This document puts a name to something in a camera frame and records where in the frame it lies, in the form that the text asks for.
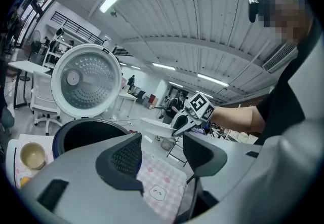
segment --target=wall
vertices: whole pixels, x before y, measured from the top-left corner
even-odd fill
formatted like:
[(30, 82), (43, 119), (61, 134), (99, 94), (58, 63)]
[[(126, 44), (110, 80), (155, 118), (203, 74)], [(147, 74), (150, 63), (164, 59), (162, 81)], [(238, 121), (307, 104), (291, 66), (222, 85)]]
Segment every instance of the wall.
[(147, 96), (155, 95), (158, 98), (158, 105), (163, 101), (168, 88), (167, 81), (153, 75), (151, 71), (137, 70), (127, 66), (122, 66), (121, 72), (126, 80), (135, 75), (135, 86), (141, 88)]
[(84, 27), (86, 30), (90, 31), (92, 34), (99, 36), (101, 31), (92, 25), (90, 22), (86, 21), (85, 19), (81, 18), (79, 15), (74, 13), (73, 11), (69, 10), (65, 6), (59, 4), (58, 2), (53, 3), (39, 20), (35, 30), (40, 32), (40, 39), (43, 39), (46, 35), (46, 25), (49, 25), (55, 29), (60, 28), (60, 24), (51, 20), (52, 16), (55, 12), (59, 12), (65, 17), (69, 18), (70, 20), (74, 21), (75, 23), (79, 24), (80, 26)]

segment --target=rice cooker lid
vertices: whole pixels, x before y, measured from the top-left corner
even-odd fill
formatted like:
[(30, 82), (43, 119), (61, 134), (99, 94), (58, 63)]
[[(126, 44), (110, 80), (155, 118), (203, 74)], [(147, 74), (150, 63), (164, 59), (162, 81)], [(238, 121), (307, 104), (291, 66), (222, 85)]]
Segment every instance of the rice cooker lid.
[(121, 85), (118, 60), (96, 44), (81, 44), (65, 52), (51, 78), (57, 106), (74, 118), (103, 113), (117, 98)]

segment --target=cloth with cartoon print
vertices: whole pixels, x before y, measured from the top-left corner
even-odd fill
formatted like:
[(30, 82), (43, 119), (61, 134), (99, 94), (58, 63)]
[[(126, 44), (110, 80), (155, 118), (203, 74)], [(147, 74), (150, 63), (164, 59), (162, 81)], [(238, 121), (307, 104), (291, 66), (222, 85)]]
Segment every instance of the cloth with cartoon print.
[(187, 175), (155, 155), (142, 150), (137, 179), (144, 186), (144, 201), (164, 219), (173, 223), (186, 189)]

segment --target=small bowl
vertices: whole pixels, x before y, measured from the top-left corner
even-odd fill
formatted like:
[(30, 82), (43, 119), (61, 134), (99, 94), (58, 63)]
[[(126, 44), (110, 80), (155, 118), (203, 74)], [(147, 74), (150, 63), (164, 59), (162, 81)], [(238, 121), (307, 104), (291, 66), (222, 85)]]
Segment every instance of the small bowl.
[(37, 143), (28, 143), (21, 148), (20, 160), (33, 170), (40, 170), (45, 165), (44, 148)]

